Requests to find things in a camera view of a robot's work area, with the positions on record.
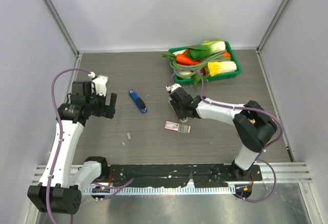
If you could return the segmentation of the blue stapler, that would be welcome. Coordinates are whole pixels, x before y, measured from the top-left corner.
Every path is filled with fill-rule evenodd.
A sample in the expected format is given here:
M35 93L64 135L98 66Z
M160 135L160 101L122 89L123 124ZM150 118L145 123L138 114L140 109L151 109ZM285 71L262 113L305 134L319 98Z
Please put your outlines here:
M146 107L146 104L144 103L144 101L138 96L138 94L133 90L129 90L129 97L131 98L131 100L133 101L133 103L135 103L136 107L138 108L138 110L145 114L147 113L148 109Z

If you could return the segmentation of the grey black stapler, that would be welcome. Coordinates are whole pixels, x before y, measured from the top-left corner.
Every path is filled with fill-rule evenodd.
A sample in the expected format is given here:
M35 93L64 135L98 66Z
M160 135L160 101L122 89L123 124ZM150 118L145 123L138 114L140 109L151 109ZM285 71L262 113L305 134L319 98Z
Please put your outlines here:
M171 98L169 98L168 103L170 104L171 108L175 112L177 118L182 123L186 123L188 121L188 117L180 110L178 104L176 104Z

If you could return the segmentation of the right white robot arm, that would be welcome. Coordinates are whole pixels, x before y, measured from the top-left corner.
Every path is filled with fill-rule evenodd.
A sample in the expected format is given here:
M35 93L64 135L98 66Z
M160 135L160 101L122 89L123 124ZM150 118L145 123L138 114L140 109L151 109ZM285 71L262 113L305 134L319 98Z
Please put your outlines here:
M181 85L166 87L169 103L182 122L188 118L212 119L235 127L242 147L232 162L231 173L236 180L244 180L250 167L277 132L277 125L255 101L233 105L211 100L204 96L193 98Z

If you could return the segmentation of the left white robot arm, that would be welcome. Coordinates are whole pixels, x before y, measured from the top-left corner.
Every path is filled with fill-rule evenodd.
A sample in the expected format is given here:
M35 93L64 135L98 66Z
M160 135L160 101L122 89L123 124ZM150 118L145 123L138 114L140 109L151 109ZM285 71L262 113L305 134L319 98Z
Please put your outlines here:
M91 81L74 81L69 101L57 108L59 118L48 163L38 184L30 186L27 193L40 212L74 215L85 189L94 181L109 178L107 160L101 156L87 157L80 170L71 174L76 146L89 117L114 117L117 95L112 93L106 105L107 81L103 75Z

